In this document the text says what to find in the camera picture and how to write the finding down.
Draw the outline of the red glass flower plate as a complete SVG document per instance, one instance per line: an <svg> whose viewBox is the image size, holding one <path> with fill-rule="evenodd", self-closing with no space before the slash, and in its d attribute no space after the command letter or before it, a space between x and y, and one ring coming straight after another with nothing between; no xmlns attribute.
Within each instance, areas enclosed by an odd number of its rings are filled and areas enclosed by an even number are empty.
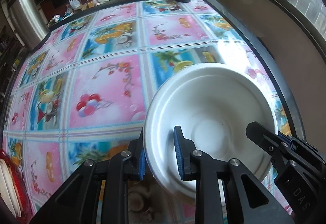
<svg viewBox="0 0 326 224"><path fill-rule="evenodd" d="M10 212L10 210L9 212L18 223L29 223L33 217L33 210L22 178L22 174L18 170L17 165L7 156L7 154L4 152L3 149L1 149L1 159L4 159L6 165L8 166L9 172L12 176L14 188L18 197L20 209L22 211L22 216L14 217L13 214Z"/></svg>

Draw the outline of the beige ribbed plastic bowl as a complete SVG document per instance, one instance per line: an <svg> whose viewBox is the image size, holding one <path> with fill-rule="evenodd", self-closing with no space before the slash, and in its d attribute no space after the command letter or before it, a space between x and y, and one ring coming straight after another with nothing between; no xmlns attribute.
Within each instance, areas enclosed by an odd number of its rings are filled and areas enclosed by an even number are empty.
<svg viewBox="0 0 326 224"><path fill-rule="evenodd" d="M22 211L14 188L12 176L4 159L1 159L1 197L14 217L21 217Z"/></svg>

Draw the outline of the large white paper bowl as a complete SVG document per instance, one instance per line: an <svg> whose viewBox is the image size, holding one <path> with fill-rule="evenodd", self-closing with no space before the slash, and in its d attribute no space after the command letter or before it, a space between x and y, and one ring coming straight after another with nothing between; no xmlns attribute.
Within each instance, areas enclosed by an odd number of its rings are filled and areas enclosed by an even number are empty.
<svg viewBox="0 0 326 224"><path fill-rule="evenodd" d="M182 69L162 84L146 115L143 144L152 175L170 195L195 202L195 182L178 173L173 132L179 126L197 149L217 160L237 158L263 180L271 157L247 138L253 121L278 131L271 99L247 75L212 62Z"/></svg>

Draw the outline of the colourful patterned tablecloth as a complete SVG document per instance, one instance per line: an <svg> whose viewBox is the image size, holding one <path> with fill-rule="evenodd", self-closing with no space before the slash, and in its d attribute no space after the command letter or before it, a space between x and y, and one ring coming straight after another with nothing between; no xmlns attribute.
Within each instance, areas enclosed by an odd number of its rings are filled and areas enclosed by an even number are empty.
<svg viewBox="0 0 326 224"><path fill-rule="evenodd" d="M87 159L112 158L137 138L157 89L198 63L232 66L269 96L279 130L290 126L254 51L206 0L145 0L90 12L51 31L17 71L4 110L2 148L31 218Z"/></svg>

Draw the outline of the stainless steel thermos jug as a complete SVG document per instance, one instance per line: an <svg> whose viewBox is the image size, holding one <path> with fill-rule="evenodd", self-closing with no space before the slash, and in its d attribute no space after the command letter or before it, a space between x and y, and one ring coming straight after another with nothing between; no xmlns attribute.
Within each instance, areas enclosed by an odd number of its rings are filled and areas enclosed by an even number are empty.
<svg viewBox="0 0 326 224"><path fill-rule="evenodd" d="M9 17L25 46L34 51L50 36L34 0L8 0Z"/></svg>

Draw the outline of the white plastic bag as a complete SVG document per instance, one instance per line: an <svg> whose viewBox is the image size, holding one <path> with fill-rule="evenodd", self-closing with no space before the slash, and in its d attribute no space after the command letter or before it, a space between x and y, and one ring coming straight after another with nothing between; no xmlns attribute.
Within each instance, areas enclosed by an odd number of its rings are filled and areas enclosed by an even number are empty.
<svg viewBox="0 0 326 224"><path fill-rule="evenodd" d="M73 9L78 9L81 6L81 3L78 0L69 0L69 5Z"/></svg>

